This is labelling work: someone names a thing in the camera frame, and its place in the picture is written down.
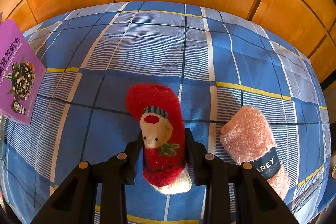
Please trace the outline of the pink fluffy dishcloth roll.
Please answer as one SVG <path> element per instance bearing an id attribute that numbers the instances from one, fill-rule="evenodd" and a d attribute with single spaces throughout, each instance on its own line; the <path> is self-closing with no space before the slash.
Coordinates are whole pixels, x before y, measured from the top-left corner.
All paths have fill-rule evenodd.
<path id="1" fill-rule="evenodd" d="M 290 177 L 278 158 L 272 129 L 259 109 L 242 106 L 221 128 L 219 140 L 237 165 L 251 163 L 281 199 L 286 197 Z"/>

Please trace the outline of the red christmas sock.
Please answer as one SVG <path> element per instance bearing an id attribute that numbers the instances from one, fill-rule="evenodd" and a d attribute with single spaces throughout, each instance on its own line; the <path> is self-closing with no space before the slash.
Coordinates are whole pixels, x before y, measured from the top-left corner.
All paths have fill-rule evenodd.
<path id="1" fill-rule="evenodd" d="M 143 178 L 165 195 L 186 193 L 192 182 L 186 169 L 186 139 L 175 92 L 156 84 L 133 85 L 126 108 L 139 123 L 143 140 Z"/>

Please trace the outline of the purple cardboard snack box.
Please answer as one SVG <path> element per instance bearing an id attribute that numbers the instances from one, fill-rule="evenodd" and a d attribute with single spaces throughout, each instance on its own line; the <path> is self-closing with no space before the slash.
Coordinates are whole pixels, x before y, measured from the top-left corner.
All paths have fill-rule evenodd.
<path id="1" fill-rule="evenodd" d="M 46 68 L 12 19 L 1 23 L 0 61 L 1 114 L 29 125 Z"/>

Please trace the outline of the blue plaid bed sheet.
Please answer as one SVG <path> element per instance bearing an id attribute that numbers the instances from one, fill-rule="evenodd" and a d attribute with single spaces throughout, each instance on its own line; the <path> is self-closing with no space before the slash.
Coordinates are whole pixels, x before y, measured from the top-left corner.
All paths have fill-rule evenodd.
<path id="1" fill-rule="evenodd" d="M 23 35 L 47 69 L 30 125 L 3 125 L 1 190 L 23 223 L 80 161 L 106 161 L 134 140 L 139 125 L 125 97 L 137 83 L 170 87 L 195 140 L 224 161 L 222 125 L 243 105 L 260 109 L 299 223 L 335 198 L 329 116 L 315 71 L 261 26 L 201 6 L 135 1 L 66 12 Z"/>

